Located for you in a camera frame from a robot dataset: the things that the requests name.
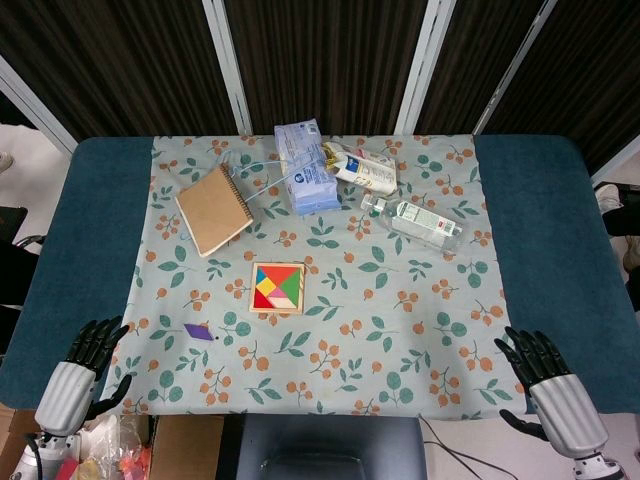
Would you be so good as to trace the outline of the white shoe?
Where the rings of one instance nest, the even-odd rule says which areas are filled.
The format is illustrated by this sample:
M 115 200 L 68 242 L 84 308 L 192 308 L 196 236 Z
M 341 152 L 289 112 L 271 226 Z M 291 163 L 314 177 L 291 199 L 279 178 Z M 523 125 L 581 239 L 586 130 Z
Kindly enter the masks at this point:
M 595 197 L 602 215 L 623 207 L 620 192 L 615 184 L 603 184 L 595 190 Z

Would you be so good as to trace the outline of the green triangle tangram piece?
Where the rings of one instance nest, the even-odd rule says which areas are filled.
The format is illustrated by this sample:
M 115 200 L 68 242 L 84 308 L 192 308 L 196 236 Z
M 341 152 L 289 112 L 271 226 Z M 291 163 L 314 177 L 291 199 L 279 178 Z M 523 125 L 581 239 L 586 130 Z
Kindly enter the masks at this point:
M 281 273 L 282 279 L 279 283 L 279 288 L 293 303 L 294 308 L 298 308 L 300 300 L 300 269 L 292 267 L 282 268 Z

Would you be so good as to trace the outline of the pale blue tissue pack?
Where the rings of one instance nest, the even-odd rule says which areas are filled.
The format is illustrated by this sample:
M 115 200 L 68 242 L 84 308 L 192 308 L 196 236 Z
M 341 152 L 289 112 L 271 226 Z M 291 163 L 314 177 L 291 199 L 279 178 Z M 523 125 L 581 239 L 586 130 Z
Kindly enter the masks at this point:
M 297 215 L 337 210 L 337 180 L 326 170 L 322 136 L 315 119 L 274 127 L 284 183 Z

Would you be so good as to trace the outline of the brown cardboard box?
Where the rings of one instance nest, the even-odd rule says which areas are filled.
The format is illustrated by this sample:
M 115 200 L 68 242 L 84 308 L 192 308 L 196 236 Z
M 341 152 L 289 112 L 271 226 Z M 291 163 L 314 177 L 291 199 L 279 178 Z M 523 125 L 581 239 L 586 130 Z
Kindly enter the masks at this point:
M 149 480 L 215 480 L 223 427 L 220 415 L 159 416 Z

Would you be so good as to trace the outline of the brown spiral notebook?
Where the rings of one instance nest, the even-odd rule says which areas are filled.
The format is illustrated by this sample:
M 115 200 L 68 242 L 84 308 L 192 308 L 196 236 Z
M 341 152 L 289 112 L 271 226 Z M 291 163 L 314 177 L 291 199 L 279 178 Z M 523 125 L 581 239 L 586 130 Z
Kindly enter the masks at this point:
M 225 165 L 181 191 L 176 203 L 200 257 L 211 255 L 253 223 Z

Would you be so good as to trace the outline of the plastic bag of colourful items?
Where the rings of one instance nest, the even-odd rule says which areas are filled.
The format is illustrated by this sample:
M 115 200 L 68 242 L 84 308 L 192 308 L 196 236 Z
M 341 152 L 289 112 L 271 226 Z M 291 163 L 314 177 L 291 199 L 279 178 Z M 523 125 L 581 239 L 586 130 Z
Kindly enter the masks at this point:
M 79 432 L 76 480 L 149 480 L 151 418 L 102 415 Z

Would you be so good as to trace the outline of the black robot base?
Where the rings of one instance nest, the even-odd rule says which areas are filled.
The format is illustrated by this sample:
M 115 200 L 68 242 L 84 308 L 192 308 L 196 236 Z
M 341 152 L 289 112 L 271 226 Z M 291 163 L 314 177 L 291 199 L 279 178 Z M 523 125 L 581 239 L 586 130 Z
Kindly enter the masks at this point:
M 427 480 L 419 422 L 249 414 L 234 480 Z

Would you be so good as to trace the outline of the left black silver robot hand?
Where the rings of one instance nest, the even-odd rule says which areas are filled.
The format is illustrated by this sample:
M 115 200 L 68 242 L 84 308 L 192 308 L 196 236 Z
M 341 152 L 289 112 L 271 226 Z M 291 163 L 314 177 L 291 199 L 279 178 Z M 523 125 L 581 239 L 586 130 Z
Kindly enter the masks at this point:
M 119 341 L 129 327 L 116 316 L 85 324 L 59 362 L 44 390 L 34 419 L 46 438 L 76 434 L 85 422 L 116 407 L 126 396 L 133 377 L 124 375 L 116 391 L 97 401 L 96 388 Z

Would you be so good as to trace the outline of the wooden tangram puzzle tray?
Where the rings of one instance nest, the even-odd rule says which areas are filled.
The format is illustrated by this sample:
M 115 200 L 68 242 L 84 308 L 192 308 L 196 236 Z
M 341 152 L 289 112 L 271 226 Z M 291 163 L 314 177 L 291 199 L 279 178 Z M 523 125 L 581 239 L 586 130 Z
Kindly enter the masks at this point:
M 289 300 L 287 303 L 280 305 L 273 305 L 272 309 L 255 309 L 253 307 L 253 299 L 254 299 L 254 291 L 256 290 L 255 285 L 255 273 L 256 273 L 256 265 L 257 264 L 284 264 L 284 265 L 299 265 L 301 268 L 301 280 L 300 280 L 300 300 L 299 307 L 294 308 L 293 303 Z M 274 314 L 286 314 L 286 315 L 301 315 L 304 310 L 304 289 L 305 289 L 305 266 L 302 263 L 282 263 L 282 262 L 255 262 L 253 264 L 252 276 L 251 276 L 251 289 L 250 289 L 250 300 L 249 300 L 249 310 L 255 313 L 274 313 Z

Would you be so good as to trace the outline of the clear plastic water bottle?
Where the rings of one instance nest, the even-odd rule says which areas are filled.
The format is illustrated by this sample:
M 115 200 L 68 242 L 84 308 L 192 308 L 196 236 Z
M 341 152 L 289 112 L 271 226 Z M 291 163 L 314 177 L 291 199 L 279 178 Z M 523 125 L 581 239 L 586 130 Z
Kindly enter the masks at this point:
M 365 194 L 361 209 L 374 215 L 391 233 L 441 253 L 456 253 L 469 238 L 468 225 L 410 201 Z

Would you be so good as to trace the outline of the orange triangle tangram piece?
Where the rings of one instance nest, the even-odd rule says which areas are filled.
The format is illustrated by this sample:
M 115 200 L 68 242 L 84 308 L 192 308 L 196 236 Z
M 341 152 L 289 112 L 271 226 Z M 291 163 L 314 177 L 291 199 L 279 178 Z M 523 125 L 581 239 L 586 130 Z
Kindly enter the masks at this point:
M 257 264 L 255 273 L 255 285 L 259 283 L 265 277 L 270 278 L 279 287 L 279 283 L 282 279 L 282 268 L 299 268 L 301 276 L 301 268 L 299 265 L 284 265 L 284 264 Z

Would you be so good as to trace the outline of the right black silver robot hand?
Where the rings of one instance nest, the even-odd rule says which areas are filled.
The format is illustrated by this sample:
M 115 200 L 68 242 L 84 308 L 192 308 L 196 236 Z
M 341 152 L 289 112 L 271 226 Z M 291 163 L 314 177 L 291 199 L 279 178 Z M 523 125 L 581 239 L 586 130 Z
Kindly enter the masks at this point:
M 553 342 L 542 332 L 505 329 L 513 342 L 494 343 L 505 355 L 530 399 L 539 422 L 526 422 L 506 409 L 500 416 L 517 431 L 547 441 L 560 455 L 571 459 L 603 451 L 608 432 L 595 405 L 566 364 Z

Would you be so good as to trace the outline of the teal table cover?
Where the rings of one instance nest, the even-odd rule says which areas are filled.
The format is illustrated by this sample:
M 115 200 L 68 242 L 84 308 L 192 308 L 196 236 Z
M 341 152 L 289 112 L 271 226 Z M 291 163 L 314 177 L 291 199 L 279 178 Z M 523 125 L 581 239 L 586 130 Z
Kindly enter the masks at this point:
M 580 152 L 559 136 L 471 137 L 505 329 L 543 332 L 598 411 L 640 413 L 640 325 Z M 86 323 L 121 316 L 126 325 L 156 138 L 95 137 L 76 148 L 0 366 L 0 403 L 36 408 Z

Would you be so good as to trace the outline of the floral leaf print tablecloth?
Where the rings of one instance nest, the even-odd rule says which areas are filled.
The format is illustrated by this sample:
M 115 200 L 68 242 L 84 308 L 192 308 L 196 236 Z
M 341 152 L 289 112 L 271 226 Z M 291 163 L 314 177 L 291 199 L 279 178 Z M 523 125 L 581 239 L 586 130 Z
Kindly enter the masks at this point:
M 474 140 L 346 136 L 390 156 L 398 198 L 469 226 L 456 253 L 391 233 L 340 184 L 340 208 L 299 216 L 270 136 L 158 137 L 124 323 L 104 394 L 125 414 L 235 412 L 476 419 L 526 409 L 494 340 L 509 322 Z M 175 198 L 219 161 L 254 221 L 200 257 Z M 301 315 L 249 310 L 255 262 L 305 266 Z M 213 341 L 184 324 L 206 325 Z

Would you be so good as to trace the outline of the dark slatted partition screen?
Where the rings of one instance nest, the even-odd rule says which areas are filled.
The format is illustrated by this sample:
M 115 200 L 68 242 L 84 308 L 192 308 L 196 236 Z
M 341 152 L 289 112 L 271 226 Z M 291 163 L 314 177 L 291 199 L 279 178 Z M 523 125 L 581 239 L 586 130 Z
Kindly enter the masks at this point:
M 640 0 L 0 0 L 0 60 L 75 141 L 557 134 L 595 172 L 640 137 Z

